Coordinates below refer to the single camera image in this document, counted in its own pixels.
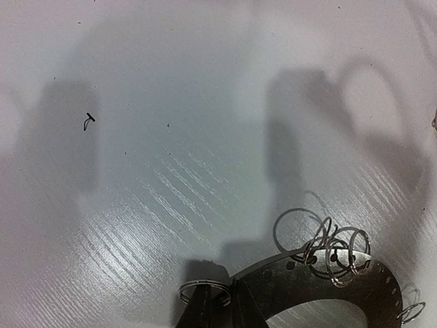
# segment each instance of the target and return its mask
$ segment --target textured white surface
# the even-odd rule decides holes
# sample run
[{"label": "textured white surface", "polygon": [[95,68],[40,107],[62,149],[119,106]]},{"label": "textured white surface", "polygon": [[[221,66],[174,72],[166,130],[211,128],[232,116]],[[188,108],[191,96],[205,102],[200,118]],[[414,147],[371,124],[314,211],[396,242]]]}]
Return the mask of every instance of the textured white surface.
[{"label": "textured white surface", "polygon": [[[196,260],[277,253],[306,191],[435,325],[434,2],[64,2],[0,4],[0,327],[175,325]],[[358,321],[329,306],[270,324]]]}]

